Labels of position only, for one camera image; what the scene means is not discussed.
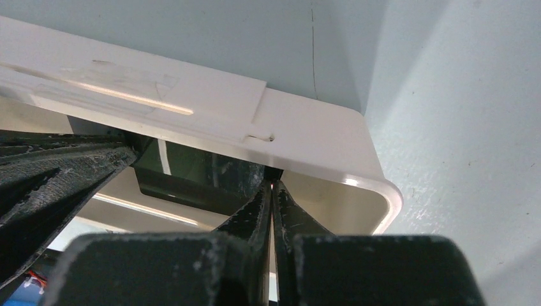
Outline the white plastic tray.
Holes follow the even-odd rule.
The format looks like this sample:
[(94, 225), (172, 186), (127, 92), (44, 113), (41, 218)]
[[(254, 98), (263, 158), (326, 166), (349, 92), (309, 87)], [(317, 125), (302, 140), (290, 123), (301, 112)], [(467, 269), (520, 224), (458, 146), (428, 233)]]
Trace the white plastic tray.
[(35, 107), (26, 126), (64, 114), (279, 168), (336, 233), (383, 233), (404, 204), (359, 112), (262, 80), (2, 17), (1, 95)]

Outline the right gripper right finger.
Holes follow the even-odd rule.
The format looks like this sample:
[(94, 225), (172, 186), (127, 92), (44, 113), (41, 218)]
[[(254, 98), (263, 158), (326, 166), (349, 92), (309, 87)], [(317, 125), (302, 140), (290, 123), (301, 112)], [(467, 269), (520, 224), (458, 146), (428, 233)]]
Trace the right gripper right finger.
[(336, 235), (272, 189), (279, 305), (484, 305), (470, 266), (438, 235)]

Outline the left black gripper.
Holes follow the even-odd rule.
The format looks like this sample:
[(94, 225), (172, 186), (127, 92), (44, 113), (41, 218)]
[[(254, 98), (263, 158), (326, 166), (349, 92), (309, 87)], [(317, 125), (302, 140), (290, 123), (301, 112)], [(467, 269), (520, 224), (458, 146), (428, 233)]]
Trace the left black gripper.
[(1, 131), (1, 287), (138, 156), (120, 135)]

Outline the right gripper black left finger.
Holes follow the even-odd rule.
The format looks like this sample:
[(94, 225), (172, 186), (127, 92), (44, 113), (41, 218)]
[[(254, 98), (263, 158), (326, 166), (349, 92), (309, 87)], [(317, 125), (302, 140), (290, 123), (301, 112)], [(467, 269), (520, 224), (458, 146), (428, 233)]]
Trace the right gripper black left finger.
[(88, 234), (63, 252), (44, 305), (267, 305), (272, 187), (205, 233)]

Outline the black credit card stack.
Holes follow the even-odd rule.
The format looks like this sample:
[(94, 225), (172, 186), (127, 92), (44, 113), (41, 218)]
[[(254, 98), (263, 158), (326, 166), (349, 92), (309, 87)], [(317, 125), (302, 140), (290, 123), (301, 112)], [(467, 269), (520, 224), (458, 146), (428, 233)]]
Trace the black credit card stack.
[(142, 194), (232, 215), (283, 170), (176, 143), (152, 140), (133, 165)]

